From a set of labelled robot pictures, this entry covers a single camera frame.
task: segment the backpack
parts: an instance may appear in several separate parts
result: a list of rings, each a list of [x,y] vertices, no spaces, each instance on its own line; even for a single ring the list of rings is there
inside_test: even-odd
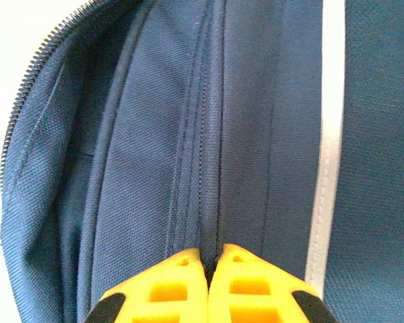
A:
[[[1,164],[23,322],[223,243],[340,322],[404,322],[404,1],[93,0],[41,46]]]

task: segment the navy blue fabric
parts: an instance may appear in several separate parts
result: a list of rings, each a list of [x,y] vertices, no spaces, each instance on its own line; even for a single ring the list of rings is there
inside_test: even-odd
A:
[[[67,148],[63,181],[54,203],[60,232],[65,322],[76,321],[79,244],[87,186],[110,82],[133,16],[130,11],[113,24],[99,41],[87,49],[84,57],[88,67]]]
[[[325,301],[404,322],[404,1],[346,1],[341,169]]]
[[[1,241],[23,322],[63,322],[69,317],[63,308],[69,295],[63,291],[71,287],[63,286],[62,272],[67,269],[72,275],[75,268],[61,262],[66,251],[61,249],[62,222],[53,204],[88,65],[85,50],[128,8],[115,1],[97,7],[46,62],[16,122],[7,154]]]
[[[225,241],[304,278],[321,122],[322,1],[228,1]]]
[[[326,302],[404,322],[404,1],[347,1]],[[111,1],[46,62],[16,123],[2,243],[23,322],[82,322],[110,287],[223,242],[303,277],[322,1]]]
[[[92,305],[164,259],[177,134],[204,8],[204,1],[158,1],[137,37],[104,169]]]

